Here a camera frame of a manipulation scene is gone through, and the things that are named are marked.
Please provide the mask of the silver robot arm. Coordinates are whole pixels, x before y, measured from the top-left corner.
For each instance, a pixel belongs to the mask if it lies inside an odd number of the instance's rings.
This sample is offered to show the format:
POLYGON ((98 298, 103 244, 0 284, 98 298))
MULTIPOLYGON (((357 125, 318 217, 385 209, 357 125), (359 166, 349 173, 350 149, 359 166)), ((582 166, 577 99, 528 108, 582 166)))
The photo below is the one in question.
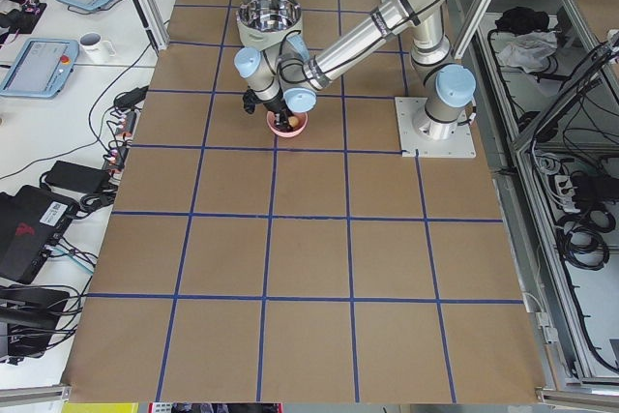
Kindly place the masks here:
POLYGON ((450 138, 476 89, 473 74, 457 64, 444 28, 445 0, 385 0, 356 27, 313 55, 303 37, 296 0, 244 0, 237 11, 243 44, 234 66, 247 83, 248 114, 264 106, 284 133, 298 127, 319 91, 361 63, 375 50, 410 31, 410 61, 427 90, 413 116, 414 130, 429 140, 450 138))

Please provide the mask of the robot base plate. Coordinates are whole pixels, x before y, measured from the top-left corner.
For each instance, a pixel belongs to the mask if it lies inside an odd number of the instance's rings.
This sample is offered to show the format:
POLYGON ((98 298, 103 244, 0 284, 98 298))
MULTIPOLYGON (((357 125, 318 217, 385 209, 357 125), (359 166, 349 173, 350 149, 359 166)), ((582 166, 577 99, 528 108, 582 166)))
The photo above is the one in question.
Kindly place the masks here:
POLYGON ((457 119, 439 123, 426 113, 427 98, 395 97, 400 152, 404 157, 474 159, 476 150, 462 108, 457 119))

